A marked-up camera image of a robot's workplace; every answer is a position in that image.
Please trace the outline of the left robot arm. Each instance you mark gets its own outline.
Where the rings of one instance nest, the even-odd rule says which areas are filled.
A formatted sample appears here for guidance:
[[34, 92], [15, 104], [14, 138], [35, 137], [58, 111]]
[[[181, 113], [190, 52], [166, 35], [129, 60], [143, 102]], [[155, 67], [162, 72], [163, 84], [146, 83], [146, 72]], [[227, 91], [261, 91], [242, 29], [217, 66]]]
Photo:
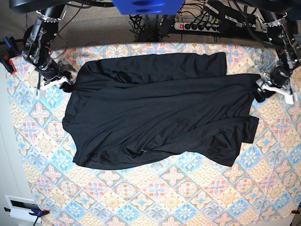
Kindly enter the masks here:
[[[263, 102], [275, 93], [284, 96], [287, 104], [297, 101], [293, 92], [290, 77], [293, 71], [301, 65], [301, 2], [299, 0], [235, 0], [234, 5], [241, 13], [246, 28], [257, 42], [266, 48], [273, 48], [278, 56], [278, 62], [257, 80], [256, 101]], [[262, 40], [251, 29], [248, 19], [252, 13], [248, 7], [259, 10], [259, 22], [267, 28], [268, 40]]]

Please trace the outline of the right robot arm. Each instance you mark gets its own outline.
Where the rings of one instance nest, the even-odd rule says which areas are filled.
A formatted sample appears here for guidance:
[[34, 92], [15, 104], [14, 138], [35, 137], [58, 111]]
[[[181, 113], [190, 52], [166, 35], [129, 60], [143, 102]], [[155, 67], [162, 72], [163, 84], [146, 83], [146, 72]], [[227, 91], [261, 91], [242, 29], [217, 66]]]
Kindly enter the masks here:
[[24, 35], [24, 60], [39, 73], [35, 93], [38, 98], [46, 97], [46, 90], [56, 86], [66, 93], [72, 92], [71, 72], [74, 68], [51, 57], [51, 45], [58, 36], [58, 24], [64, 16], [66, 0], [10, 0], [11, 10], [27, 14], [37, 11], [39, 16]]

